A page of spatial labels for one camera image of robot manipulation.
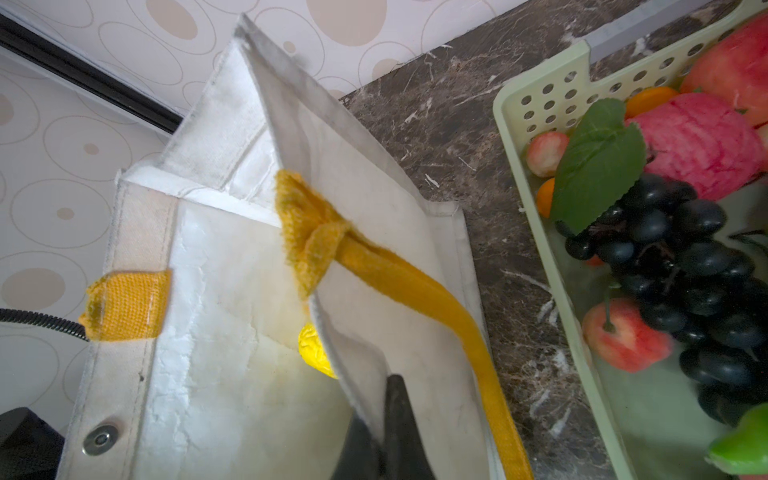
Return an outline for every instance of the pink fruit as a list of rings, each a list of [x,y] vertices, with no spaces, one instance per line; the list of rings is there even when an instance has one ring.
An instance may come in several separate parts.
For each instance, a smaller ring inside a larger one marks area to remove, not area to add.
[[[672,337],[647,326],[633,300],[612,299],[609,305],[612,328],[605,325],[604,303],[593,306],[581,322],[587,345],[608,364],[634,373],[672,353]]]
[[[537,135],[528,146],[525,161],[534,175],[541,178],[554,177],[560,159],[568,146],[568,136],[556,131]]]
[[[680,91],[700,88],[732,108],[746,108],[752,125],[768,121],[768,13],[712,47],[694,64]]]
[[[655,155],[646,172],[688,182],[707,200],[741,188],[765,161],[755,130],[714,95],[678,95],[628,122],[640,127]]]

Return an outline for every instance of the plastic basket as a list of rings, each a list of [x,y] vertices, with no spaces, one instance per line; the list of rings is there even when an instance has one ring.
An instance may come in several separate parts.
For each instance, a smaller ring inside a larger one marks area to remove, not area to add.
[[[566,131],[598,98],[624,100],[642,88],[675,82],[702,52],[739,23],[768,8],[766,1],[743,0],[727,17],[596,82],[589,78],[590,46],[580,41],[511,79],[494,102],[495,120],[571,354],[619,480],[727,478],[703,461],[709,443],[727,427],[701,411],[696,387],[680,372],[677,355],[635,374],[614,369],[591,355],[579,319],[601,301],[605,287],[601,281],[607,271],[590,269],[565,253],[563,238],[536,211],[535,192],[543,180],[524,166],[520,156],[535,135]],[[667,16],[663,23],[671,19]],[[750,208],[760,198],[768,198],[768,188],[754,184],[721,202],[729,221],[720,240],[745,227],[747,215],[752,215],[750,223],[754,224],[755,211],[768,210]],[[761,221],[760,225],[768,223],[768,219]],[[765,280],[765,259],[754,258],[756,275]]]

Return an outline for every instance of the coiled black cord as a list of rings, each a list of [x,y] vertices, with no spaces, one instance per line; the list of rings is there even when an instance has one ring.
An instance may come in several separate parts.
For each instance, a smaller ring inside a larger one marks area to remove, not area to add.
[[[69,320],[46,315],[45,313],[0,308],[0,322],[43,326],[47,329],[56,330],[57,332],[77,337],[80,340],[88,341],[88,337],[85,336],[85,327],[80,323],[70,322]]]

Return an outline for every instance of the artificial leaf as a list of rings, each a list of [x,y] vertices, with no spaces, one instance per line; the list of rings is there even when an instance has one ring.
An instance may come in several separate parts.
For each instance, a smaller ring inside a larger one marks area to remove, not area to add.
[[[550,218],[574,232],[587,228],[643,173],[645,140],[636,124],[624,126],[625,108],[615,98],[592,104],[560,160]]]

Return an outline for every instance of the dark marble surface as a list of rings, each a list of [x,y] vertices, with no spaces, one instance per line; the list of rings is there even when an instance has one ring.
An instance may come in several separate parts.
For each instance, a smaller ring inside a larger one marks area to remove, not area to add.
[[[503,82],[638,6],[530,0],[343,99],[429,200],[463,207],[494,361],[539,480],[615,478],[575,372],[492,115]],[[600,77],[706,23],[717,0],[593,67]]]

